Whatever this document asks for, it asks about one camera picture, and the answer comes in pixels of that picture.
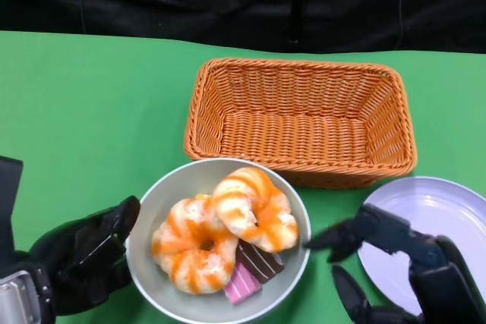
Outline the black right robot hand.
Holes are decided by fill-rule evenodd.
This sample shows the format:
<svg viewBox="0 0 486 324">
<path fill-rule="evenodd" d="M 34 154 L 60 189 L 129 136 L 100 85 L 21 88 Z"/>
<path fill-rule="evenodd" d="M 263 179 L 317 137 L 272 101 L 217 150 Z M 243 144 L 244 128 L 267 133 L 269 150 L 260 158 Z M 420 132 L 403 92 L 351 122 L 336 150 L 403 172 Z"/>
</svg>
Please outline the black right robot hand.
<svg viewBox="0 0 486 324">
<path fill-rule="evenodd" d="M 368 243 L 389 255 L 409 257 L 408 278 L 421 313 L 401 307 L 373 306 L 340 263 Z M 322 230 L 302 245 L 328 250 L 333 283 L 353 323 L 483 323 L 485 302 L 457 246 L 443 235 L 412 229 L 409 221 L 371 204 Z"/>
</svg>

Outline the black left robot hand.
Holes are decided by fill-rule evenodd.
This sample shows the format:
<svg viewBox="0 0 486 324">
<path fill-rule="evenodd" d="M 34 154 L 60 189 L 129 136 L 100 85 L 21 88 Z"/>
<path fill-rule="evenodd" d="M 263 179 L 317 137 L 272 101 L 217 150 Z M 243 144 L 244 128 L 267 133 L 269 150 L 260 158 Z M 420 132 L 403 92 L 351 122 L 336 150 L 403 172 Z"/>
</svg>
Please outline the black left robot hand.
<svg viewBox="0 0 486 324">
<path fill-rule="evenodd" d="M 139 199 L 129 196 L 117 206 L 64 223 L 33 244 L 30 255 L 46 269 L 57 315 L 91 310 L 132 283 L 125 241 L 139 212 Z"/>
</svg>

